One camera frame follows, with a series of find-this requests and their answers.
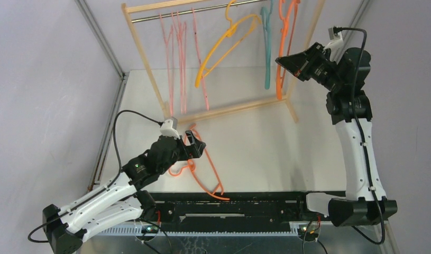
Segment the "orange plastic hanger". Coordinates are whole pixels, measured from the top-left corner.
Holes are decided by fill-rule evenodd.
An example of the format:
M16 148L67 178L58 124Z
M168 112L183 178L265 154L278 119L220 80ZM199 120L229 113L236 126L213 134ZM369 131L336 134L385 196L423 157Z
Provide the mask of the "orange plastic hanger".
M290 2L287 12L284 13L284 7L285 7L285 3L286 1L279 1L279 19L282 22L282 27L280 29L280 44L279 44L279 51L278 51L278 57L282 57L283 53L284 53L284 46L285 46L285 41L286 41L286 37L288 35L288 31L290 28L290 17L293 17L293 22L291 24L291 31L290 31L290 37L289 37L289 42L288 42L288 47L287 47L287 54L289 54L289 51L291 49L291 44L292 44L292 39L293 39L293 35L294 35L294 31L295 31L295 26L296 26L296 19L297 19L297 15L298 15L298 7L300 4L300 0L293 0ZM283 84L284 84L284 80L285 80L285 75L286 74L282 74L282 67L280 65L277 66L277 71L276 71L276 98L278 100L282 100L283 99Z
M196 184L201 188L201 190L209 195L210 197L217 199L219 201L231 201L229 197L225 196L225 188L223 186L223 183L221 181L221 178L218 174L218 171L213 163L213 160L208 153L207 149L204 150L204 155L202 156L205 160L207 160L210 169L212 171L213 176L216 179L216 184L213 188L208 188L202 181L202 179L198 176L198 167L195 163L194 159L189 159L186 161L186 164L180 167L179 170L173 170L173 167L169 168L167 173L171 177L179 177L185 170L188 170L190 174L192 175L194 181Z

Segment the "teal plastic hanger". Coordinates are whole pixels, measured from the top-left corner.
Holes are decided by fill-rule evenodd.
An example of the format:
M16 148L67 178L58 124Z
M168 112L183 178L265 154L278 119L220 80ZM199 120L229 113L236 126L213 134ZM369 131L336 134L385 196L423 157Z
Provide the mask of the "teal plastic hanger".
M265 47L265 79L264 79L264 89L268 90L270 88L270 78L271 78L271 16L273 12L273 1L270 1L269 7L261 7L260 15L262 20L262 31L264 38Z

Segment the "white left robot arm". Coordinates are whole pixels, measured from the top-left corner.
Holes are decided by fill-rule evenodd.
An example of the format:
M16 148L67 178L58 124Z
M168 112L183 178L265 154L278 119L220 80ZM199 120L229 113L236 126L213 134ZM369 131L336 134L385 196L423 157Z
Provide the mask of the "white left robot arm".
M250 186L289 170L289 139L294 129L280 112L250 119L224 113L158 121L160 135L142 154L119 164L114 177L63 207L43 210L43 230L54 253L74 253L94 235L129 220L165 221L146 187L162 175L178 177L188 170L212 199L229 202L234 186ZM205 178L217 183L205 188Z

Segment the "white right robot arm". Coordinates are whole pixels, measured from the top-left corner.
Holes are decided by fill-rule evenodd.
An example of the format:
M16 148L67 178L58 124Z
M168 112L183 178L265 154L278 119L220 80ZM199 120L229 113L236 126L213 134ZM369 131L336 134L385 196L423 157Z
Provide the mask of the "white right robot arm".
M297 205L297 215L311 220L317 212L327 215L335 226L376 225L398 211L395 200L384 190L372 144L372 110L363 90L371 66L370 54L349 48L339 62L320 43L301 53L295 74L302 81L324 86L326 108L336 129L346 170L344 197L309 194Z

